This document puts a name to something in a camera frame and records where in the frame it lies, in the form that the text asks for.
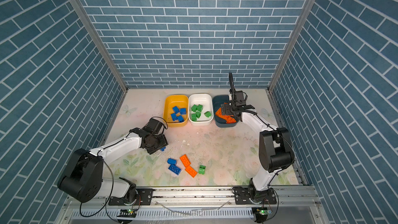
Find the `orange lego horizontal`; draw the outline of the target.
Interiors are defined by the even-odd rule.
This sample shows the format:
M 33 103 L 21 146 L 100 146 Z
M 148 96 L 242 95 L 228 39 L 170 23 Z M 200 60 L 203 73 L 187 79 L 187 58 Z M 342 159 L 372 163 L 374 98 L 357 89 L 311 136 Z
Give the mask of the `orange lego horizontal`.
M 221 116 L 222 119 L 226 121 L 226 123 L 237 123 L 237 120 L 233 116 Z

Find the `orange lego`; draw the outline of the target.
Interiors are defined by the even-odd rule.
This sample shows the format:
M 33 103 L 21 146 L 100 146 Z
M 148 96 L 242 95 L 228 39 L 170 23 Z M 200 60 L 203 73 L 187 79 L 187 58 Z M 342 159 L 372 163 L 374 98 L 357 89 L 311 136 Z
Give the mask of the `orange lego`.
M 222 117 L 222 110 L 221 110 L 221 108 L 219 108 L 219 109 L 216 111 L 215 115 L 218 116 L 218 117 L 220 117 L 220 118 Z
M 193 178 L 195 178 L 197 175 L 197 171 L 195 169 L 193 169 L 191 166 L 187 166 L 185 168 L 185 171 Z
M 191 164 L 191 162 L 190 162 L 190 160 L 188 159 L 187 155 L 181 156 L 181 157 L 180 157 L 180 160 L 181 160 L 181 162 L 183 163 L 183 165 L 185 166 L 185 168 L 186 168 L 186 167 L 189 167 L 190 164 Z

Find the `small green lego cube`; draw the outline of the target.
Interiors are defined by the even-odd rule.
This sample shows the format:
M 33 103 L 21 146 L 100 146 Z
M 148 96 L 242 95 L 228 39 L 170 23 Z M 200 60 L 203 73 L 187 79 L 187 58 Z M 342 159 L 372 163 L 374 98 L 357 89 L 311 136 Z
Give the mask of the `small green lego cube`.
M 203 110 L 203 105 L 199 104 L 199 105 L 197 105 L 197 106 L 198 106 L 197 111 L 198 111 L 198 112 L 201 112 L 201 111 Z

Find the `large blue lego bottom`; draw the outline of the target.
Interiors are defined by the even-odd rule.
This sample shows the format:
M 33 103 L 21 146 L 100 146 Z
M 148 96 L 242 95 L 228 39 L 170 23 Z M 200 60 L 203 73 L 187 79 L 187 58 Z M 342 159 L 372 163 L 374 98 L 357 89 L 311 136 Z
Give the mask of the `large blue lego bottom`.
M 179 175 L 181 173 L 181 168 L 179 168 L 178 166 L 176 166 L 175 164 L 170 164 L 169 166 L 169 170 L 171 172 L 173 172 L 176 175 Z

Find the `orange lego bottom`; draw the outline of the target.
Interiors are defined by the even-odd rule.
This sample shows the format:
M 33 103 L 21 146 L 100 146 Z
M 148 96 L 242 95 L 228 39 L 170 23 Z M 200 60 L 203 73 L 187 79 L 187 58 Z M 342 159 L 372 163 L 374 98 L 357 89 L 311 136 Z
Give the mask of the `orange lego bottom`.
M 195 178 L 197 175 L 197 171 L 195 169 L 193 169 L 191 166 L 187 166 L 185 168 L 185 171 L 193 178 Z

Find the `green lego bottom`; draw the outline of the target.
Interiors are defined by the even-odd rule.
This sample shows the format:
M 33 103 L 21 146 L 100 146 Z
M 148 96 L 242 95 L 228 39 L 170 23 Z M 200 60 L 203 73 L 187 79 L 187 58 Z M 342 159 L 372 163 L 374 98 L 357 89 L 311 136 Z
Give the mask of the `green lego bottom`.
M 204 165 L 200 165 L 198 173 L 204 175 L 205 174 L 205 170 L 206 170 L 206 167 Z

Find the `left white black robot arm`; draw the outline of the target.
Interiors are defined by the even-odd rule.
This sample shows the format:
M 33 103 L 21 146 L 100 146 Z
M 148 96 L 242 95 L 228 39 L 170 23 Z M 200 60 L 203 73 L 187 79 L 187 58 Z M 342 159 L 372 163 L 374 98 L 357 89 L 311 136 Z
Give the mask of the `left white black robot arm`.
M 81 203 L 93 198 L 119 198 L 125 205 L 138 199 L 136 184 L 126 178 L 106 179 L 103 170 L 124 155 L 144 149 L 150 155 L 168 145 L 165 130 L 168 125 L 163 118 L 152 117 L 143 128 L 133 128 L 128 134 L 109 144 L 86 150 L 74 151 L 66 164 L 57 187 Z

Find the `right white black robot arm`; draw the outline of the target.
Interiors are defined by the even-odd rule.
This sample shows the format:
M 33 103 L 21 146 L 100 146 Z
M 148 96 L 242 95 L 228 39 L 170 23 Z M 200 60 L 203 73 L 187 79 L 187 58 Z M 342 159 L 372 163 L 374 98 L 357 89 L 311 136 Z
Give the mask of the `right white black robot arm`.
M 271 189 L 272 180 L 294 163 L 295 154 L 286 128 L 279 128 L 261 117 L 252 105 L 246 104 L 247 94 L 234 87 L 233 74 L 229 72 L 229 101 L 221 104 L 221 114 L 249 126 L 259 135 L 260 169 L 250 179 L 248 197 L 254 204 L 265 201 L 276 203 L 276 193 Z

